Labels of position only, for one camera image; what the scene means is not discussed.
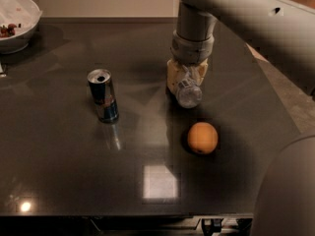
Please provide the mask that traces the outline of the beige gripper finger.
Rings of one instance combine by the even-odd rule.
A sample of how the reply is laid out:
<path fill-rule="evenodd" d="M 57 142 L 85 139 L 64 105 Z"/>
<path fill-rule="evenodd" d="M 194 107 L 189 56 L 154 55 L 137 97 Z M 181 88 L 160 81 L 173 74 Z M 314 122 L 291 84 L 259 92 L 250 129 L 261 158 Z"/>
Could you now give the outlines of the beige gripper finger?
<path fill-rule="evenodd" d="M 179 73 L 168 73 L 167 74 L 167 87 L 172 94 L 176 94 L 178 90 L 178 83 L 180 81 Z"/>
<path fill-rule="evenodd" d="M 192 66 L 190 68 L 191 77 L 200 86 L 206 77 L 208 71 L 207 66 Z"/>

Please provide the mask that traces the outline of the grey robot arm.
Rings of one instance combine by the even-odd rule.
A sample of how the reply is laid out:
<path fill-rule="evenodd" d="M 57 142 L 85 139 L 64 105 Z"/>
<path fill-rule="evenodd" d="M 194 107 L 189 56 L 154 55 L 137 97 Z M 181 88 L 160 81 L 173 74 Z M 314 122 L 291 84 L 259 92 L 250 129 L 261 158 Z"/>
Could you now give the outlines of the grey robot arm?
<path fill-rule="evenodd" d="M 290 0 L 180 0 L 171 52 L 199 64 L 217 18 L 306 94 L 315 89 L 315 13 Z M 262 182 L 251 236 L 315 236 L 315 130 L 286 145 Z"/>

